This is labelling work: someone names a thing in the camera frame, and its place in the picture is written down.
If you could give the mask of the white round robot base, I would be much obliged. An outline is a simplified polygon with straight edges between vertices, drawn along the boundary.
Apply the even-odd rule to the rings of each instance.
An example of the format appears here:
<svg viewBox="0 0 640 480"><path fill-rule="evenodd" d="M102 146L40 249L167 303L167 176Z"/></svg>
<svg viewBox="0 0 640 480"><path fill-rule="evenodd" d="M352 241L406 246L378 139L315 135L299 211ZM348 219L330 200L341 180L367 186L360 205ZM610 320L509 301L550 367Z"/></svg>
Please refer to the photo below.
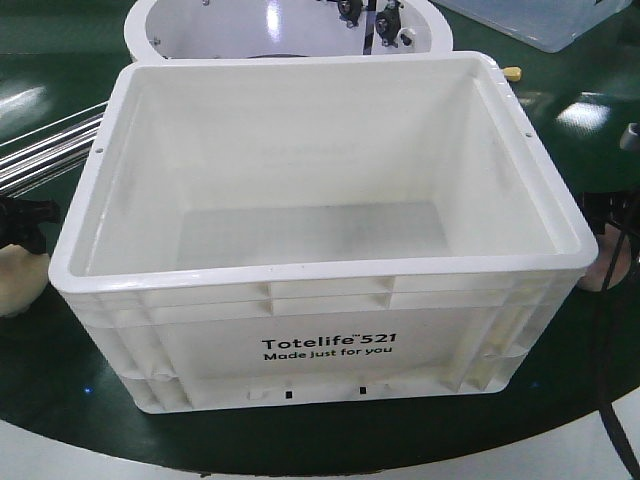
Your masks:
<svg viewBox="0 0 640 480"><path fill-rule="evenodd" d="M449 24L428 1L137 1L124 39L143 63L453 49Z"/></svg>

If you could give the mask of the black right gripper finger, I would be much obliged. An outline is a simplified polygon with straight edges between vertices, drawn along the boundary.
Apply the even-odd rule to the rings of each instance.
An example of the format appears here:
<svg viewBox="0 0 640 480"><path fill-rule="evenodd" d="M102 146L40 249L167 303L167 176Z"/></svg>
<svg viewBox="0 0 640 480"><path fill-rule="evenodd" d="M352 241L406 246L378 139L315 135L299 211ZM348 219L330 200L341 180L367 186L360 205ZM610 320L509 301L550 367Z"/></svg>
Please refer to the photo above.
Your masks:
<svg viewBox="0 0 640 480"><path fill-rule="evenodd" d="M603 235L611 225L628 235L639 234L639 191L584 192L579 207L591 231Z"/></svg>

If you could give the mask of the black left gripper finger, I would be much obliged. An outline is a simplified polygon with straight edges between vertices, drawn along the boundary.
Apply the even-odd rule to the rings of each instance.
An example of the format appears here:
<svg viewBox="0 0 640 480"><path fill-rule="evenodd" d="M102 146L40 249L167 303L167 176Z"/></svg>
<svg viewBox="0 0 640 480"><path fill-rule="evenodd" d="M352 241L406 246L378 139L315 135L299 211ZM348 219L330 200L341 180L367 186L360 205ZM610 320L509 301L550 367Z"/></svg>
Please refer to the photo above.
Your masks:
<svg viewBox="0 0 640 480"><path fill-rule="evenodd" d="M1 248L16 245L29 253L46 253L46 238L39 227L42 223L61 223L60 207L55 201L1 196Z"/></svg>

